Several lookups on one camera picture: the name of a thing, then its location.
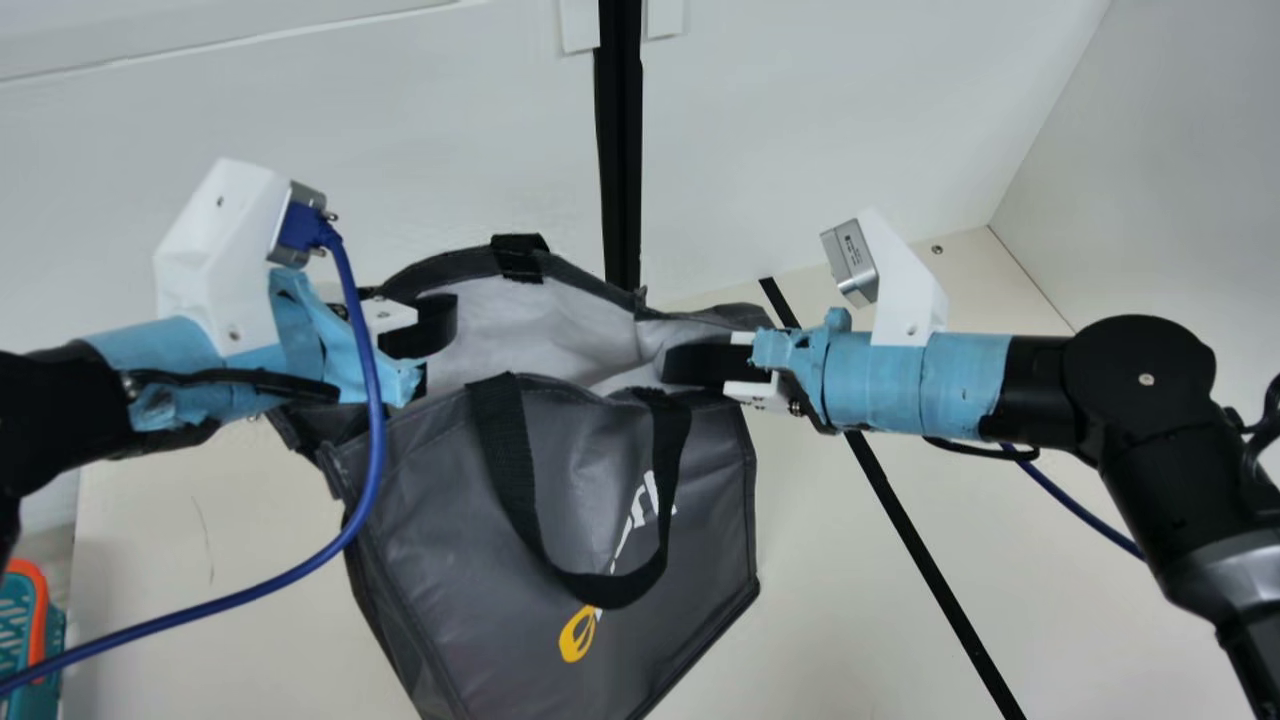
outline black bag handle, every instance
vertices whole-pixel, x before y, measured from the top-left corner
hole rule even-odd
[[[489,478],[507,519],[525,546],[549,568],[573,597],[602,610],[617,610],[640,600],[667,570],[671,509],[676,502],[680,456],[692,425],[689,406],[662,391],[634,389],[653,414],[653,477],[658,489],[658,550],[644,565],[625,575],[570,573],[547,556],[529,448],[520,380],[503,373],[467,386],[471,414],[480,433]]]

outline yellow logo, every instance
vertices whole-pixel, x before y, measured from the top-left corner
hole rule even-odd
[[[561,657],[564,662],[582,660],[586,657],[586,651],[591,650],[593,639],[595,639],[595,609],[584,605],[561,630]]]
[[[609,562],[611,575],[618,568],[618,556],[622,555],[622,548],[627,544],[631,532],[649,524],[649,520],[645,518],[644,506],[640,505],[640,498],[646,493],[653,516],[657,518],[658,487],[654,483],[653,470],[644,474],[644,479],[636,489],[635,497],[631,500],[631,515],[627,516],[626,523],[622,525],[622,537],[618,539],[618,548],[613,551],[613,561]],[[671,507],[671,514],[676,514],[675,505]],[[564,659],[564,662],[577,662],[586,657],[586,651],[591,650],[591,641],[595,639],[595,625],[603,615],[604,611],[599,607],[584,605],[576,615],[568,619],[568,623],[561,630],[559,639],[561,657]]]

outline teal basket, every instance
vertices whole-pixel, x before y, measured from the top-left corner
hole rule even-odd
[[[42,637],[32,637],[40,625]],[[0,584],[0,678],[29,667],[33,659],[61,652],[65,630],[67,616],[49,602],[40,569],[13,560]],[[58,720],[60,692],[61,673],[19,688],[0,700],[0,720]]]

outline blue tape wrap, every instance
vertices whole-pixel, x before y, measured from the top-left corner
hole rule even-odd
[[[211,368],[261,369],[323,380],[340,389],[339,402],[365,402],[365,384],[351,325],[315,293],[303,273],[273,269],[271,311],[279,345],[221,357],[205,332],[183,316],[83,338],[116,370],[156,369],[189,374]],[[421,360],[376,352],[383,402],[404,406],[422,377]],[[174,429],[212,419],[229,423],[284,402],[244,384],[151,384],[129,405],[137,432]]]
[[[751,364],[790,370],[819,419],[835,428],[873,428],[980,439],[1004,384],[1011,336],[934,333],[924,347],[873,346],[833,307],[820,328],[760,331]]]

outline blue cable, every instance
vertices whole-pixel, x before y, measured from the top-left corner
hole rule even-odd
[[[381,484],[383,465],[387,460],[387,419],[383,416],[383,392],[381,386],[378,383],[378,365],[374,359],[374,347],[370,341],[369,327],[365,324],[365,315],[360,309],[360,292],[356,290],[356,278],[352,274],[351,260],[347,258],[347,251],[342,246],[342,237],[338,236],[338,232],[329,227],[328,223],[325,223],[319,238],[319,245],[324,246],[333,254],[333,261],[338,266],[338,275],[342,279],[342,295],[347,302],[347,314],[351,322],[352,332],[356,333],[356,350],[360,354],[360,368],[365,374],[365,393],[369,395],[369,474],[365,480],[365,492],[360,496],[360,502],[356,505],[356,510],[351,514],[351,519],[347,521],[347,525],[338,533],[338,537],[333,538],[333,541],[324,547],[324,550],[312,555],[292,570],[287,570],[269,580],[232,593],[227,597],[220,597],[186,610],[170,612],[169,615],[147,620],[146,623],[140,623],[132,628],[116,630],[109,635],[97,638],[96,641],[60,652],[42,662],[37,662],[36,665],[27,667],[20,673],[4,678],[4,680],[0,682],[0,697],[8,696],[27,683],[35,682],[51,673],[56,673],[58,670],[74,665],[82,660],[88,660],[95,655],[104,653],[122,644],[142,639],[163,630],[177,628],[178,625],[186,625],[193,620],[209,618],[210,615],[216,615],[218,612],[232,610],[233,607],[239,607],[271,594],[273,592],[283,589],[310,575],[321,565],[342,552],[342,550],[347,547],[352,539],[355,539],[356,533],[360,532],[360,528],[365,524],[365,520],[369,519],[369,514],[374,509],[374,501],[378,498],[378,488]]]
[[[1007,442],[1000,443],[1000,447],[1004,447],[1007,452],[1018,451],[1016,447],[1009,445]],[[1091,528],[1102,533],[1108,541],[1120,546],[1120,550],[1128,552],[1129,555],[1137,557],[1138,560],[1142,560],[1143,562],[1147,561],[1147,557],[1143,556],[1140,550],[1138,550],[1138,543],[1124,537],[1124,534],[1121,534],[1120,530],[1116,530],[1111,525],[1102,521],[1101,518],[1085,510],[1083,505],[1073,500],[1071,496],[1066,495],[1066,491],[1053,484],[1053,480],[1048,479],[1048,477],[1044,473],[1041,473],[1039,468],[1037,468],[1036,465],[1030,464],[1030,461],[1027,460],[1019,460],[1018,466],[1021,468],[1028,475],[1030,475],[1033,480],[1039,483],[1039,487],[1044,488],[1044,491],[1052,495],[1055,500],[1061,502],[1064,507],[1070,510],[1073,515],[1075,515],[1080,520],[1084,520],[1084,523],[1088,524]]]

